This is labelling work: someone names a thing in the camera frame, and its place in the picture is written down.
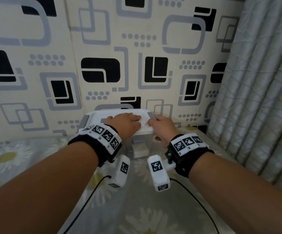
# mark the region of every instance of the gray curtain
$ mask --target gray curtain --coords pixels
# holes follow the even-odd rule
[[[207,134],[282,188],[282,0],[246,0]]]

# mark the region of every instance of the container lid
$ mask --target container lid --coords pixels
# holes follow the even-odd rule
[[[99,123],[104,123],[105,119],[108,116],[116,116],[121,113],[133,113],[135,115],[140,115],[141,119],[139,122],[141,123],[141,128],[134,135],[144,135],[144,134],[153,134],[153,128],[147,124],[147,121],[150,118],[155,118],[154,114],[146,109],[107,109],[107,110],[99,110],[87,113],[89,118],[87,119],[86,125],[97,125]]]

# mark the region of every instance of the plastic container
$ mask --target plastic container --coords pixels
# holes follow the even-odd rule
[[[89,112],[82,118],[79,128],[85,128],[90,125],[98,125],[104,123],[108,116],[116,116],[121,113],[133,113],[140,115],[141,128],[132,136],[132,138],[123,141],[121,154],[126,155],[130,159],[146,157],[152,147],[153,128],[147,124],[150,118],[155,118],[154,114],[146,109],[110,109]]]

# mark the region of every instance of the wallpaper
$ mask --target wallpaper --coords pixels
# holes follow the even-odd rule
[[[245,0],[0,0],[0,148],[144,108],[206,131]]]

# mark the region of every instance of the wristband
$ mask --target wristband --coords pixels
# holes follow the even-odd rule
[[[117,130],[106,124],[92,125],[79,129],[78,136],[68,144],[83,141],[90,145],[99,159],[99,167],[107,160],[114,162],[114,158],[122,147],[121,138]]]
[[[179,134],[167,146],[165,155],[176,163],[176,172],[188,177],[194,163],[206,152],[213,152],[196,133]]]

